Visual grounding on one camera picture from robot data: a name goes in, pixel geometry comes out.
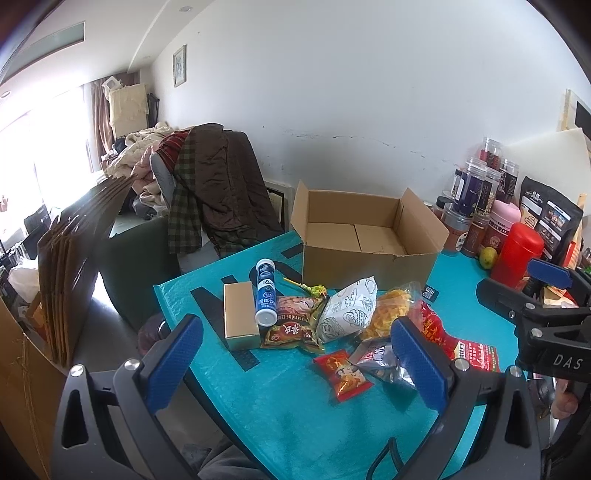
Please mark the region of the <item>person's right hand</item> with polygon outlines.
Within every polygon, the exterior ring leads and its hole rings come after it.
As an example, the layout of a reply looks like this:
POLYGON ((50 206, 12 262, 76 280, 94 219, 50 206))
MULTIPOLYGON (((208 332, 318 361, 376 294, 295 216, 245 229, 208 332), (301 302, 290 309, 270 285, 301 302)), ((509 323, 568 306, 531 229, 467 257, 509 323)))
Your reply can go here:
POLYGON ((569 388, 570 382, 568 380, 555 380, 555 397, 551 405, 551 415, 556 420, 566 419, 578 409, 578 398, 569 388))

